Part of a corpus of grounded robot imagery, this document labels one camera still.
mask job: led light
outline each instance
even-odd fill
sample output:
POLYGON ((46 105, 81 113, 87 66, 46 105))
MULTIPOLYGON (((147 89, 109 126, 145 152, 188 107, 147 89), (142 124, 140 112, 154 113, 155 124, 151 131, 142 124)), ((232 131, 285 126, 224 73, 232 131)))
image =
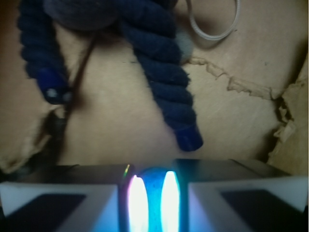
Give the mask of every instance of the led light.
POLYGON ((147 232, 149 227, 148 199, 144 182, 136 175, 128 188, 129 231, 147 232))
POLYGON ((174 172, 165 175, 161 197, 161 223, 163 232, 179 231, 180 190, 174 172))

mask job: glowing light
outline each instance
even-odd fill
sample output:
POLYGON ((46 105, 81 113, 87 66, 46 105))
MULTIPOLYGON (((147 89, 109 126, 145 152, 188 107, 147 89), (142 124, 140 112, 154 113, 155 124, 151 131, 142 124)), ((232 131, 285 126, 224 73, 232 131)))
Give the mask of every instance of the glowing light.
POLYGON ((127 172, 129 171, 129 168, 130 168, 130 164, 127 165, 127 167, 126 167, 126 169, 125 169, 125 172, 124 172, 124 175, 123 175, 123 178, 126 177, 127 172))
POLYGON ((165 175, 161 197, 161 223, 163 232, 179 231, 180 190, 174 172, 165 175))
POLYGON ((129 231, 147 232, 149 227, 148 199, 144 182, 136 175, 128 188, 129 231))

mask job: navy blue rope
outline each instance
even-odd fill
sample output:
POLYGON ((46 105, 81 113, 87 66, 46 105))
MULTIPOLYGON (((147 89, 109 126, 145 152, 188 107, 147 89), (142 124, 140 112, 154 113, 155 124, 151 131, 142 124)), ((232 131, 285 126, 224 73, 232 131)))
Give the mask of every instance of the navy blue rope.
POLYGON ((22 0, 19 11, 17 26, 21 30, 20 41, 24 46, 21 56, 27 62, 26 72, 37 80, 49 103, 66 103, 70 92, 67 71, 52 19, 44 12, 43 0, 22 0))
POLYGON ((178 144, 193 151, 203 144, 186 90, 187 73, 181 68, 181 51, 175 42, 176 26, 167 0, 115 0, 122 31, 133 45, 144 69, 154 100, 165 122, 174 130, 178 144))

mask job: white cable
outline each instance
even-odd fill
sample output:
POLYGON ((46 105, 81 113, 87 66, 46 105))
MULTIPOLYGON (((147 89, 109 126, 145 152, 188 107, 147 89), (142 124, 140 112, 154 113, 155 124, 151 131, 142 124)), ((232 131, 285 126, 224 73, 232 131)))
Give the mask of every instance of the white cable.
POLYGON ((190 19, 190 23, 191 26, 193 28, 193 30, 196 32, 196 34, 198 34, 200 37, 202 37, 205 40, 212 40, 212 41, 217 41, 217 40, 221 40, 223 38, 225 38, 226 36, 228 36, 232 30, 235 28, 238 19, 239 19, 239 13, 240 13, 240 0, 236 0, 236 14, 235 14, 235 18, 234 18, 234 22, 233 24, 229 27, 228 30, 226 30, 224 33, 222 33, 221 35, 208 35, 205 32, 203 32, 197 25, 195 19, 194 19, 194 15, 193 15, 193 11, 192 11, 192 4, 191 4, 191 0, 186 0, 187 2, 187 7, 188 7, 188 14, 189 14, 189 19, 190 19))

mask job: dark rectangle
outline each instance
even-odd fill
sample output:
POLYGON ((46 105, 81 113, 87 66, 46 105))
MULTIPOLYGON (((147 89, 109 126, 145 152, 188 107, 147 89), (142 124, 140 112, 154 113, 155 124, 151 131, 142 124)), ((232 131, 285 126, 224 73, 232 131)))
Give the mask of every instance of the dark rectangle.
POLYGON ((303 215, 266 190, 222 192, 223 198, 256 232, 298 232, 303 215))
POLYGON ((6 231, 53 232, 85 198, 82 194, 41 195, 6 218, 6 231))

